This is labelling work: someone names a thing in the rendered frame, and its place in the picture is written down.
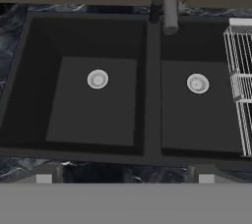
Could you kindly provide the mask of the black double basin sink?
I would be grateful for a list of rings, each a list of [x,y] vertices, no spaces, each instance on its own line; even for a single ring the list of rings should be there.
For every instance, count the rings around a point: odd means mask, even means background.
[[[252,170],[242,155],[223,43],[225,17],[182,17],[165,35],[144,15],[30,12],[2,96],[0,155]],[[108,73],[92,89],[92,70]],[[187,87],[192,74],[210,82]]]

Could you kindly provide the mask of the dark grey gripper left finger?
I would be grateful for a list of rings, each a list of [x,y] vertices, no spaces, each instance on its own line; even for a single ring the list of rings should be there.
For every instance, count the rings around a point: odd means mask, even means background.
[[[21,180],[22,184],[59,184],[62,182],[63,168],[61,166],[39,168]]]

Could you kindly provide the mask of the grey sink tap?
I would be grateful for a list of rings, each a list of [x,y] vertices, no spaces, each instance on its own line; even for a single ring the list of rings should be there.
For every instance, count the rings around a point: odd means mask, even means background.
[[[175,34],[178,31],[176,0],[152,0],[149,21],[153,24],[157,23],[160,14],[163,14],[163,33]]]

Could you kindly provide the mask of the grey tap lever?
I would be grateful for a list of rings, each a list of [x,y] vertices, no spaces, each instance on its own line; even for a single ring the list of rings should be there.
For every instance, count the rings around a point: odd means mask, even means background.
[[[181,0],[178,2],[178,12],[184,13],[186,10],[186,3],[188,0]]]

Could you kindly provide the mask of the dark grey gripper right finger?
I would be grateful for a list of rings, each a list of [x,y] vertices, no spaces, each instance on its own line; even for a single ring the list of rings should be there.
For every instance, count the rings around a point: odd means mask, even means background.
[[[231,183],[232,180],[215,166],[190,166],[188,182],[196,184]]]

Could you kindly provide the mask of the white round sink drain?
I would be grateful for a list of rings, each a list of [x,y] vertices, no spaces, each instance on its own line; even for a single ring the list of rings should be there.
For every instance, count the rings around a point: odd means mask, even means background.
[[[204,94],[210,88],[209,80],[202,74],[192,74],[187,79],[188,89],[195,94]]]
[[[87,83],[92,89],[102,89],[109,81],[108,73],[101,69],[92,70],[87,76]]]

